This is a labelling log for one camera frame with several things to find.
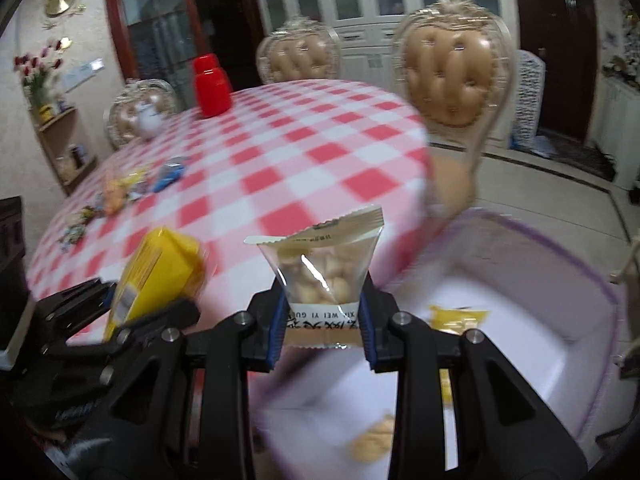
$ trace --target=doormat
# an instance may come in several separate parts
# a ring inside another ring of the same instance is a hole
[[[604,180],[613,182],[613,179],[616,176],[616,170],[613,168],[612,163],[598,148],[583,146],[578,140],[571,139],[547,129],[540,128],[538,130],[538,135],[545,136],[548,143],[553,147],[553,150],[550,150],[546,154],[545,158],[549,158],[556,162],[562,162],[568,166],[573,166],[574,168],[578,168],[579,170],[583,170],[587,173],[591,173],[592,175],[599,176]],[[544,156],[533,150],[524,150],[523,148],[516,149],[519,151],[533,153],[537,156]]]

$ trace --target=white teapot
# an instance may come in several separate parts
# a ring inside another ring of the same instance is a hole
[[[164,115],[153,103],[136,103],[138,113],[138,135],[143,140],[155,139],[164,129]]]

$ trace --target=round table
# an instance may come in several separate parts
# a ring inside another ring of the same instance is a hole
[[[36,299],[94,276],[117,280],[156,226],[193,235],[216,265],[204,288],[198,328],[247,307],[273,271],[249,235],[288,235],[367,203],[383,207],[385,228],[370,272],[385,285],[411,263],[431,200],[428,136],[402,98],[360,82],[303,80],[233,94],[233,107],[203,120],[188,110],[149,143],[136,140],[102,163],[63,204],[28,270]],[[189,157],[184,177],[95,219],[68,253],[57,242],[69,216],[93,203],[107,167],[127,171]],[[98,340],[103,317],[77,336]]]

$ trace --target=red bottle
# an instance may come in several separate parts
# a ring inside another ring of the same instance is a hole
[[[231,83],[224,70],[218,66],[214,54],[201,56],[193,61],[196,98],[202,115],[206,118],[220,115],[231,108]]]

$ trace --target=metal screw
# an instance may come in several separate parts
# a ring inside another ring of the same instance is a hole
[[[484,341],[484,334],[477,328],[472,328],[471,330],[466,331],[466,338],[469,339],[472,344],[476,345]]]
[[[118,334],[118,337],[116,338],[116,343],[118,343],[119,345],[124,345],[124,343],[127,342],[127,339],[129,339],[130,334],[131,330],[129,328],[122,329]]]
[[[105,366],[100,373],[100,378],[98,379],[100,381],[100,384],[109,386],[113,381],[113,372],[113,366]]]
[[[412,316],[408,312],[400,311],[393,314],[391,320],[399,326],[405,326],[411,323]]]
[[[165,328],[162,330],[162,339],[168,343],[173,343],[180,337],[180,331],[177,328]]]
[[[253,322],[253,320],[254,316],[249,314],[246,310],[241,310],[234,316],[234,321],[238,323],[238,325],[242,326],[248,325],[249,323]]]

